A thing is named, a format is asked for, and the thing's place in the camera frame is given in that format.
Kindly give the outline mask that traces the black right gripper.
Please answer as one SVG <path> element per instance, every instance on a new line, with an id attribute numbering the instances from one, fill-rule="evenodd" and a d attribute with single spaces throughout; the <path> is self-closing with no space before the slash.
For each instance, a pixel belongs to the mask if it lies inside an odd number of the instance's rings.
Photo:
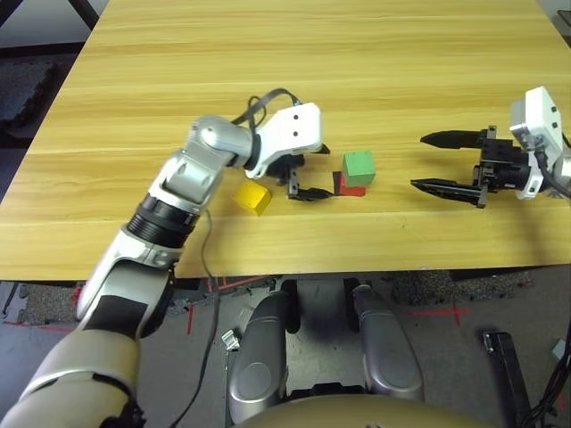
<path id="1" fill-rule="evenodd" d="M 443 149 L 480 149 L 472 185 L 439 178 L 411 180 L 410 184 L 422 192 L 484 208 L 489 193 L 515 190 L 519 200 L 531 200 L 542 191 L 542 172 L 535 157 L 514 146 L 512 140 L 497 139 L 495 126 L 479 131 L 438 131 L 422 136 L 420 142 Z"/>

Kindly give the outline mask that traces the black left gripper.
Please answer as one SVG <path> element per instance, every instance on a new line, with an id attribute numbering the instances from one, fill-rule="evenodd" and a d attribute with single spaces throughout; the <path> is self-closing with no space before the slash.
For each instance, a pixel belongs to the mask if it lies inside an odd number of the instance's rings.
<path id="1" fill-rule="evenodd" d="M 321 144 L 313 147 L 310 153 L 329 155 L 330 150 L 325 144 Z M 267 176 L 275 178 L 278 185 L 286 187 L 287 197 L 290 200 L 320 201 L 333 197 L 334 194 L 326 189 L 315 187 L 303 189 L 299 187 L 297 169 L 304 164 L 305 159 L 302 154 L 283 155 L 269 165 Z"/>

